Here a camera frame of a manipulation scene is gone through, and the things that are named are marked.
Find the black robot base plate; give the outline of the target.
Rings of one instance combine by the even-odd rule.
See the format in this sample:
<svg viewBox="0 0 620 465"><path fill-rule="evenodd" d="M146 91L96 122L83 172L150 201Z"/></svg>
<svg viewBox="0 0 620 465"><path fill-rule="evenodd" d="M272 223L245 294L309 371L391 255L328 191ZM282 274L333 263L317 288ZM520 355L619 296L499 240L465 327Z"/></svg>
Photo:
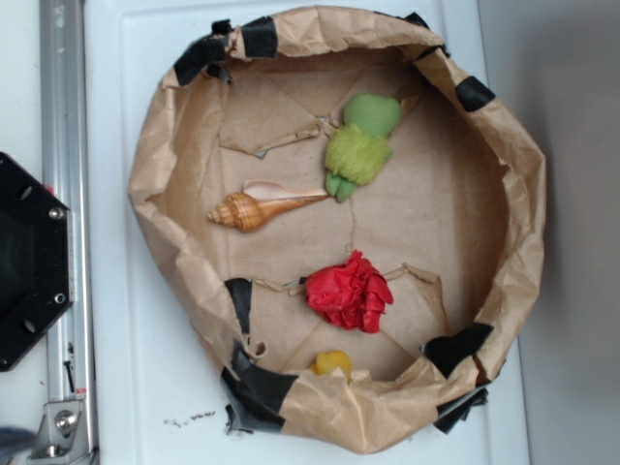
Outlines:
<svg viewBox="0 0 620 465"><path fill-rule="evenodd" d="M72 303L70 210L1 154L1 371L13 370Z"/></svg>

